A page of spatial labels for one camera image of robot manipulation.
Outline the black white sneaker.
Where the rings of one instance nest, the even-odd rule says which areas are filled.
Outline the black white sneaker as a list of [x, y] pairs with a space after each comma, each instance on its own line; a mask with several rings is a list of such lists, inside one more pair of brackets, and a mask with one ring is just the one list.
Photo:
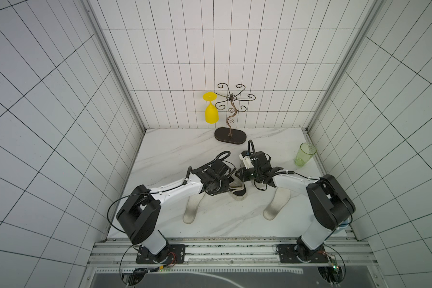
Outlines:
[[247, 197], [247, 190], [244, 182], [235, 175], [231, 176], [229, 194], [237, 201], [242, 201]]

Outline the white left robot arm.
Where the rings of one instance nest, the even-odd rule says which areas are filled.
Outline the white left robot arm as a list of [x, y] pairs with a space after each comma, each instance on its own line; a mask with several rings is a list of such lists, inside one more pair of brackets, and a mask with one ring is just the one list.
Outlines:
[[157, 188], [139, 185], [126, 197], [116, 220], [133, 245], [140, 244], [155, 256], [167, 255], [169, 242], [156, 228], [161, 209], [192, 196], [228, 192], [234, 171], [215, 159], [196, 169], [188, 167], [183, 180]]

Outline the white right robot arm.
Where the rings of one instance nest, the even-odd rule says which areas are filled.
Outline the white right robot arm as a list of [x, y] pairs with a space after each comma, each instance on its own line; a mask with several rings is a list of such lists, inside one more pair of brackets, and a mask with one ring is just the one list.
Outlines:
[[244, 151], [240, 154], [244, 167], [240, 178], [265, 184], [276, 189], [274, 198], [264, 210], [264, 217], [273, 220], [289, 202], [291, 193], [308, 197], [314, 219], [308, 229], [298, 238], [294, 250], [307, 258], [319, 251], [324, 242], [345, 221], [351, 218], [356, 208], [337, 179], [329, 174], [311, 178], [280, 167], [272, 167], [262, 151]]

